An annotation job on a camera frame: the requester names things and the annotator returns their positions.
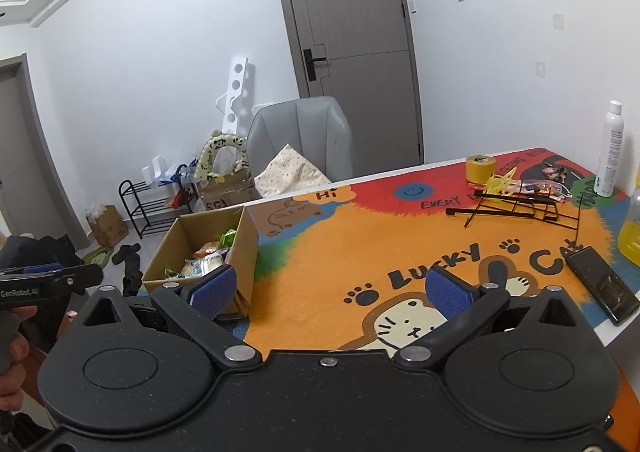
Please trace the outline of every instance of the door frame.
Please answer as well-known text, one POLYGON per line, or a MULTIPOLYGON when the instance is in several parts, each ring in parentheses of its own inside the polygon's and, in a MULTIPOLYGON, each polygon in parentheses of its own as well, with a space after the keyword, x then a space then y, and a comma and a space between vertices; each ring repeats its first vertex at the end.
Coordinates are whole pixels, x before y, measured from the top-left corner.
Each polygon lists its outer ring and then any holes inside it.
MULTIPOLYGON (((293 61, 293 69, 296 74, 296 82, 298 84, 298 92, 300 98, 309 98, 309 85, 306 80, 305 62, 302 58, 302 45, 298 36, 298 26, 296 25, 296 17, 293 12, 292 0, 280 0, 282 2, 282 11, 284 14, 284 23, 287 29, 287 38, 289 39, 289 48, 291 50, 291 59, 293 61)), ((411 78, 414 85, 414 107, 415 107, 415 123, 418 130, 418 152, 419 162, 424 164, 424 137, 422 133, 422 107, 420 105, 420 87, 418 84, 418 70, 415 63, 414 51, 414 34, 411 28, 411 13, 409 12, 409 4, 407 0, 401 0, 404 6, 404 28, 406 29, 406 39, 409 47, 409 60, 411 64, 411 78)))
MULTIPOLYGON (((66 232, 71 238, 76 250, 87 248, 89 246, 89 239, 84 232, 84 228, 80 224, 76 213, 69 202, 62 181, 56 166, 53 163, 53 158, 47 145, 47 140, 42 130, 42 124, 40 123, 40 116, 38 115, 38 108, 36 107, 36 101, 33 96, 33 89, 31 87, 31 77, 29 74, 29 65, 27 62, 27 54, 23 53, 20 56, 0 60, 0 72, 13 73, 15 77, 16 85, 18 86, 18 96, 20 98, 20 108, 22 109, 22 117, 24 118, 24 125, 27 130, 29 142, 33 149, 33 155, 35 157, 40 173, 44 180, 45 186, 53 205, 56 207, 60 219, 62 219, 63 225, 65 225, 66 232)), ((0 210, 4 210, 4 205, 0 201, 0 210)), ((4 220, 9 226, 13 235, 15 226, 12 226, 12 221, 7 212, 0 211, 4 220)))

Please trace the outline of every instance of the table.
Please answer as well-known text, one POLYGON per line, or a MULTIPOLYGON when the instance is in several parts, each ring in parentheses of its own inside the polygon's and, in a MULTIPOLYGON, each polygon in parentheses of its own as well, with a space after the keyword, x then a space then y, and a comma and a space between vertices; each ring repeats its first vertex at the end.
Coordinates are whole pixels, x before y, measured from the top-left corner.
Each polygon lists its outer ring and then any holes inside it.
MULTIPOLYGON (((578 245, 591 245, 633 292, 638 269, 623 257, 617 234, 628 209, 618 193, 593 193, 593 175, 544 148, 497 156, 498 173, 543 178, 542 168, 567 168, 577 215, 578 245)), ((463 161, 446 162, 333 184, 329 190, 280 196, 247 205, 260 235, 252 306, 234 333, 264 354, 272 349, 385 349, 391 355, 444 322, 424 293, 434 263, 470 284, 499 282, 530 296, 563 286, 580 305, 604 344, 615 328, 562 254, 576 245, 575 231, 538 220, 446 216, 447 206, 472 207, 477 199, 463 161)))

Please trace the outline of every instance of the cardboard box on floor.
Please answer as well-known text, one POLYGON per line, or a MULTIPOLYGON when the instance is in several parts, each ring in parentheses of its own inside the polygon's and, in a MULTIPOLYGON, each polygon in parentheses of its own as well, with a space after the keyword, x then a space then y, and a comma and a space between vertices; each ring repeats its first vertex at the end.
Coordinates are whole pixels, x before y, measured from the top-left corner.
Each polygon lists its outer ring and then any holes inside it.
POLYGON ((94 219, 87 217, 91 232, 98 244, 107 248, 115 248, 127 237, 129 229, 113 205, 106 205, 103 212, 94 219))
POLYGON ((228 263, 238 274, 238 291, 235 298, 219 315, 223 320, 244 318, 251 305, 254 291, 255 259, 258 254, 258 232, 249 212, 242 207, 212 212, 187 214, 177 218, 167 232, 151 260, 142 283, 151 293, 165 282, 191 284, 198 278, 165 279, 164 270, 181 270, 184 261, 191 258, 207 242, 219 241, 228 229, 236 228, 236 238, 231 247, 228 263))

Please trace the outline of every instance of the gray chair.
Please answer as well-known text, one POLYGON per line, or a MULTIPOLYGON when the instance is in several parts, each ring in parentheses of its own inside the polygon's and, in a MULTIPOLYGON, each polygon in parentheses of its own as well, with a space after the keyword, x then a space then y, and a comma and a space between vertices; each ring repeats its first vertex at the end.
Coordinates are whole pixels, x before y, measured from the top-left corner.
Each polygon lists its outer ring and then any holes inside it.
POLYGON ((261 108, 247 137, 252 174, 260 174, 287 143, 332 182, 355 176, 351 129, 335 98, 301 98, 261 108))

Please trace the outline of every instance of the paw print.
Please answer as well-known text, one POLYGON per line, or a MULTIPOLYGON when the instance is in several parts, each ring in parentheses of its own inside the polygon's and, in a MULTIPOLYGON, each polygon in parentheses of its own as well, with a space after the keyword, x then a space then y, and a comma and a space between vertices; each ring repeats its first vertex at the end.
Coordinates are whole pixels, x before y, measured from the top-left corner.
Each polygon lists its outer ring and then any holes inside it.
POLYGON ((512 277, 507 279, 505 289, 512 297, 520 297, 529 289, 529 279, 526 277, 512 277))
POLYGON ((503 250, 507 250, 510 254, 517 254, 520 251, 520 245, 518 244, 520 239, 507 239, 499 244, 503 250))
POLYGON ((373 286, 371 284, 365 284, 364 287, 365 289, 362 289, 360 286, 353 288, 353 291, 347 293, 348 297, 344 299, 344 303, 351 304, 355 299, 356 304, 359 306, 370 306, 377 301, 380 294, 375 289, 371 289, 373 286))

